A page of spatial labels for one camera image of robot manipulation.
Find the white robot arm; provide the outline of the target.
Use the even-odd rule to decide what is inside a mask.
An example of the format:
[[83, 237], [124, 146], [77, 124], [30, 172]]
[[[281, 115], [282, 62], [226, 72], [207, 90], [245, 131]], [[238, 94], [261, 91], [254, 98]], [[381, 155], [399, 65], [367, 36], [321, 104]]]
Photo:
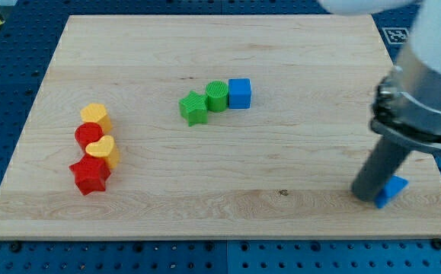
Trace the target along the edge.
[[372, 130], [391, 148], [441, 157], [441, 0], [425, 0], [376, 88]]

